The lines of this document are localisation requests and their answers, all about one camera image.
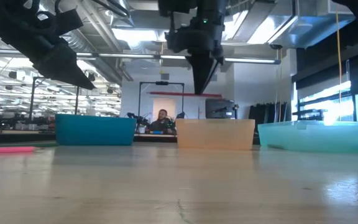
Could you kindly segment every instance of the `person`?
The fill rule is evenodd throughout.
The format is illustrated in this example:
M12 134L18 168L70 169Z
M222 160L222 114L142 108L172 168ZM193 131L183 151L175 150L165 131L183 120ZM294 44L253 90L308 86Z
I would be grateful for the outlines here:
M158 119L150 125L149 131L162 131L163 134L176 134L173 121L167 116L168 112L165 109L161 109L158 112Z

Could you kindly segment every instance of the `pink foam tube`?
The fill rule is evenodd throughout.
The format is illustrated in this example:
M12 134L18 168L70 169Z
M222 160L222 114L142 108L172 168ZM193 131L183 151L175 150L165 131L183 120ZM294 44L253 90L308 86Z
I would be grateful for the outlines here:
M0 147L0 153L33 152L35 147Z

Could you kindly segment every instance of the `teal bin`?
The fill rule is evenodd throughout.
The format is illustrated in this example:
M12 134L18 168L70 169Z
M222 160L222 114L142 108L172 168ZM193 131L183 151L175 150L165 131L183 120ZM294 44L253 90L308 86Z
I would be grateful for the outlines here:
M99 116L56 115L56 140L63 146L130 146L136 120Z
M260 145L292 151L358 153L358 122L289 121L258 125Z

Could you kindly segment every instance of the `plastic bin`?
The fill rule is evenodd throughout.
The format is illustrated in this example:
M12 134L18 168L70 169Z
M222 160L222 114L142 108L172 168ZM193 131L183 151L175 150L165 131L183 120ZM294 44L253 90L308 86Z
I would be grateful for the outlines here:
M293 151L358 153L358 122L289 121L260 124L260 145Z
M98 116L56 115L56 140L64 146L130 146L136 120Z

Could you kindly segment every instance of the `computer monitor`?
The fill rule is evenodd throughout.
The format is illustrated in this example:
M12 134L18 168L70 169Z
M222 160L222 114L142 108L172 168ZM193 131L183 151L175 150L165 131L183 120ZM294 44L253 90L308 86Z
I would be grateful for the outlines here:
M206 99L205 116L207 119L235 119L234 101Z

